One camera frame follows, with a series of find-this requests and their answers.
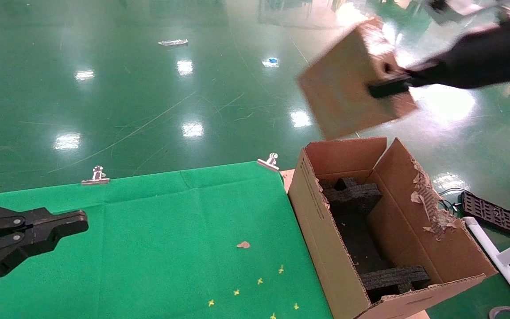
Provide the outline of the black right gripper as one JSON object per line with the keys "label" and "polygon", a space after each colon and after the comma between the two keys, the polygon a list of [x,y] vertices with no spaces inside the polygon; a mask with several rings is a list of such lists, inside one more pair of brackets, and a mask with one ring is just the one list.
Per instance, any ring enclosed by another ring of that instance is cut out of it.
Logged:
{"label": "black right gripper", "polygon": [[475,89],[505,82],[510,82],[510,22],[464,34],[451,48],[409,67],[408,73],[368,82],[368,92],[383,99],[405,93],[411,86]]}

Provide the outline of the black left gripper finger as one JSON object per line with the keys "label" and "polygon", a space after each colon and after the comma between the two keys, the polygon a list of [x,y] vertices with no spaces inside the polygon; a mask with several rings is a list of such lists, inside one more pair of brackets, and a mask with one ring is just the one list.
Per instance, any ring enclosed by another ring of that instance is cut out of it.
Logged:
{"label": "black left gripper finger", "polygon": [[57,235],[42,239],[33,232],[13,233],[0,238],[0,278],[9,274],[27,258],[51,252],[57,246]]}
{"label": "black left gripper finger", "polygon": [[0,206],[0,238],[22,235],[35,242],[58,241],[88,229],[87,214],[83,210],[51,214],[46,208],[18,212]]}

